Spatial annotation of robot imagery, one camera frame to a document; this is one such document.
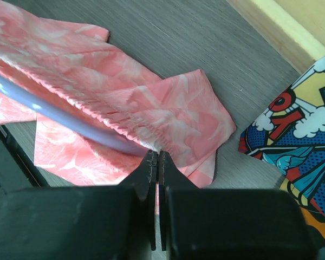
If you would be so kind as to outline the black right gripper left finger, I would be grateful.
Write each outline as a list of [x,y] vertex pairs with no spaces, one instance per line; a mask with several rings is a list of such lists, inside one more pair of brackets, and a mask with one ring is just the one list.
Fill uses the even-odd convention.
[[26,188],[0,207],[0,259],[151,259],[156,153],[117,185]]

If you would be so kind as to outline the lilac plastic hanger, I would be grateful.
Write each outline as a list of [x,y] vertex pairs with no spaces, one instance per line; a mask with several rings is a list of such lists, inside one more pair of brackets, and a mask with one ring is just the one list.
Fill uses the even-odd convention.
[[147,149],[111,129],[100,129],[29,93],[0,75],[0,93],[48,117],[77,134],[119,152],[141,156]]

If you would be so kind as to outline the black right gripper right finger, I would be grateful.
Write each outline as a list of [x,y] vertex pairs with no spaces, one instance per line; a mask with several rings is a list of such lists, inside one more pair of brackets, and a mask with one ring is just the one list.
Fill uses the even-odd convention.
[[288,193],[198,188],[167,152],[158,162],[161,247],[168,259],[316,259]]

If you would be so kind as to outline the pink patterned shorts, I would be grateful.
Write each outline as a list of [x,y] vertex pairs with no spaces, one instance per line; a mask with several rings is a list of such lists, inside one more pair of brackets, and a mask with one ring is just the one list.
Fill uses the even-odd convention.
[[[167,151],[198,187],[236,126],[200,69],[161,79],[108,43],[109,31],[37,17],[0,1],[0,75],[136,147]],[[36,122],[34,164],[76,185],[117,184],[141,156],[87,139],[0,84],[0,124]]]

